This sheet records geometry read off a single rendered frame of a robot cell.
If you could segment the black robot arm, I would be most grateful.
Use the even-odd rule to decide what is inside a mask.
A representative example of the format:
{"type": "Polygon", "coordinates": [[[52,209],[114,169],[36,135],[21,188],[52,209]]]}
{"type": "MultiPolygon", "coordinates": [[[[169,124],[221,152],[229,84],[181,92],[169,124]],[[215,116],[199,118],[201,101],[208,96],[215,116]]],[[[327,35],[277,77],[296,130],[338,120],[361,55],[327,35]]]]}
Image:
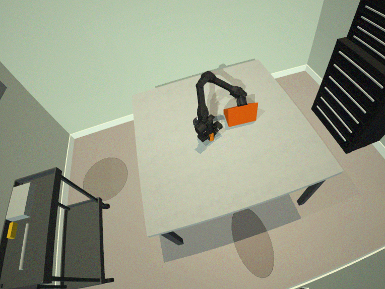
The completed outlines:
{"type": "Polygon", "coordinates": [[[213,119],[215,116],[212,114],[209,115],[208,108],[205,103],[205,94],[204,94],[204,85],[207,83],[214,83],[230,92],[230,95],[237,98],[237,106],[248,105],[246,101],[247,93],[238,86],[232,86],[227,82],[217,78],[212,72],[206,71],[202,73],[201,78],[196,83],[197,88],[197,97],[198,97],[198,124],[194,126],[197,134],[201,135],[203,132],[207,130],[207,128],[211,128],[213,126],[213,119]],[[208,116],[209,115],[209,116],[208,116]],[[203,118],[203,119],[202,119],[203,118]]]}

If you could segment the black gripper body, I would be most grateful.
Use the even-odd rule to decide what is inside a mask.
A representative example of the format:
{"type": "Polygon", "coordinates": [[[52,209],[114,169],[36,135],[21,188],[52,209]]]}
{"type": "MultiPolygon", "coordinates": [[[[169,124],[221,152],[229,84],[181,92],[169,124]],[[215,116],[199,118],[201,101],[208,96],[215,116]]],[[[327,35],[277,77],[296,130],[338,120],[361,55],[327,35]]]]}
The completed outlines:
{"type": "Polygon", "coordinates": [[[211,128],[207,128],[207,130],[206,130],[206,132],[204,134],[202,133],[201,135],[198,135],[198,138],[202,142],[206,141],[206,139],[209,137],[210,134],[212,134],[214,131],[218,130],[217,128],[219,130],[223,128],[223,125],[220,122],[218,122],[218,121],[213,123],[213,126],[211,128]]]}

